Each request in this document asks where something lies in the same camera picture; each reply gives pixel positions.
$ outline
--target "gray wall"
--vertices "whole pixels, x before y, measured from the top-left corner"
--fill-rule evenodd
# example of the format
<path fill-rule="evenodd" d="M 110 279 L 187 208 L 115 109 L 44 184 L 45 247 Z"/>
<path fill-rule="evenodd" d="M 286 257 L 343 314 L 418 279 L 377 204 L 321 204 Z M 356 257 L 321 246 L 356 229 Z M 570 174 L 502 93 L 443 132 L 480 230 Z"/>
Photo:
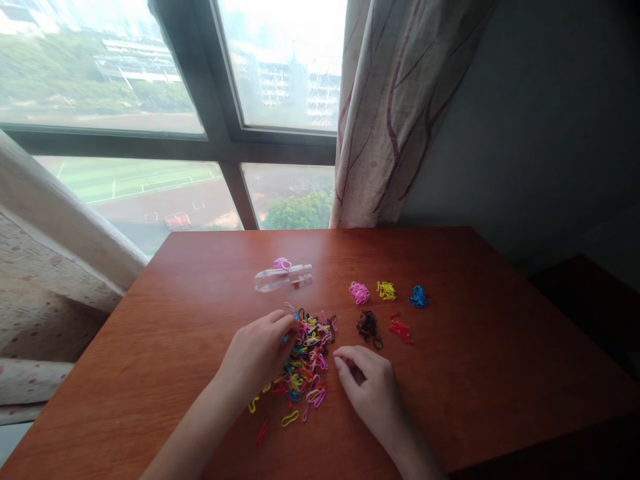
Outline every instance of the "gray wall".
<path fill-rule="evenodd" d="M 536 259 L 640 204 L 639 80 L 613 2 L 499 0 L 400 224 L 471 225 L 546 267 Z"/>

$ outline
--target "tabletop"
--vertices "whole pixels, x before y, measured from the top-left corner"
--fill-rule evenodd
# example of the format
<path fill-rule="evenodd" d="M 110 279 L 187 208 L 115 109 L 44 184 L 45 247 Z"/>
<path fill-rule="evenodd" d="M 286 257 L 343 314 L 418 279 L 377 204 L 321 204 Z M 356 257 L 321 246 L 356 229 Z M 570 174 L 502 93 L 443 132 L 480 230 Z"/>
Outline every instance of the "tabletop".
<path fill-rule="evenodd" d="M 312 264 L 312 284 L 256 292 L 254 276 L 278 257 Z M 288 301 L 337 315 L 330 349 L 365 345 L 352 281 L 371 291 L 363 307 L 378 318 L 380 354 L 392 361 L 410 416 L 449 472 L 640 405 L 635 382 L 470 228 L 172 233 L 0 477 L 138 478 L 241 326 Z M 395 301 L 377 296 L 378 281 L 394 284 Z M 427 292 L 424 309 L 407 301 L 415 285 Z M 415 345 L 388 332 L 395 312 Z M 330 365 L 325 401 L 306 423 L 282 428 L 288 402 L 262 394 L 205 476 L 397 476 Z"/>

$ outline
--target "floral curtain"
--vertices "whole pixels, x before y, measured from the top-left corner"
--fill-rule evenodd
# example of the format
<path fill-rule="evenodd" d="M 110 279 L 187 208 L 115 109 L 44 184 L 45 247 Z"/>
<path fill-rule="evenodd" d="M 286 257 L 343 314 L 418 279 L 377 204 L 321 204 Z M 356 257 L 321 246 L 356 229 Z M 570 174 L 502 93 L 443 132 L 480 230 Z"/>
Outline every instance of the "floral curtain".
<path fill-rule="evenodd" d="M 0 131 L 0 425 L 39 414 L 146 262 Z"/>
<path fill-rule="evenodd" d="M 332 227 L 392 225 L 495 0 L 349 0 Z"/>

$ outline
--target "right hand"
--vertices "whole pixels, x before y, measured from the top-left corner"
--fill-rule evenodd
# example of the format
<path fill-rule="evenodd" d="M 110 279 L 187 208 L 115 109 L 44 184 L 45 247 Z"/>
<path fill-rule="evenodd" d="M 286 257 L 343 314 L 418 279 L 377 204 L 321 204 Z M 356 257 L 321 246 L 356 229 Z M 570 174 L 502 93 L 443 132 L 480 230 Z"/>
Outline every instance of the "right hand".
<path fill-rule="evenodd" d="M 413 429 L 402 406 L 391 362 L 360 345 L 340 347 L 333 355 L 340 383 L 354 410 L 393 456 Z"/>

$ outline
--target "grass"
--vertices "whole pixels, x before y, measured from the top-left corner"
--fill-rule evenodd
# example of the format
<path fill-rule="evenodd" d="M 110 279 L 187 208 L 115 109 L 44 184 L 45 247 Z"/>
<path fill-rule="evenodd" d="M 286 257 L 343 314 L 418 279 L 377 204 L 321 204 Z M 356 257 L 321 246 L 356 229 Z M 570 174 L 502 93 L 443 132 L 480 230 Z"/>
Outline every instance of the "grass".
<path fill-rule="evenodd" d="M 173 160 L 39 157 L 47 170 L 87 203 L 220 178 L 217 163 Z"/>

